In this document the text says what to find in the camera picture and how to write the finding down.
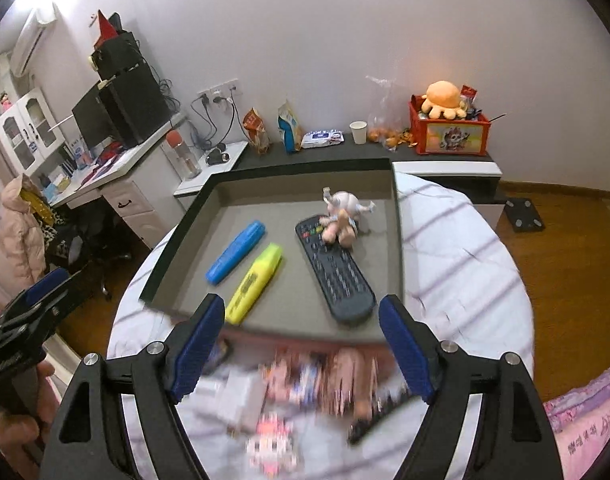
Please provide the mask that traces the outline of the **person's left hand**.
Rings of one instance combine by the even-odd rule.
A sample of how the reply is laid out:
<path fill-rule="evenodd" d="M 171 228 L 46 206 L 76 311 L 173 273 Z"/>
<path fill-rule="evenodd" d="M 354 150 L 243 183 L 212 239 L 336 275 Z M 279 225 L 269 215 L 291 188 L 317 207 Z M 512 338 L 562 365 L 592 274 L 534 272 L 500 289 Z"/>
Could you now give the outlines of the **person's left hand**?
<path fill-rule="evenodd" d="M 42 428 L 32 416 L 0 412 L 0 452 L 23 479 L 37 479 L 40 474 L 40 466 L 32 460 L 23 447 L 35 442 L 39 437 L 48 440 L 51 424 L 60 404 L 49 379 L 55 373 L 55 367 L 48 361 L 43 361 L 36 366 L 36 373 L 38 377 L 36 414 L 42 422 Z"/>

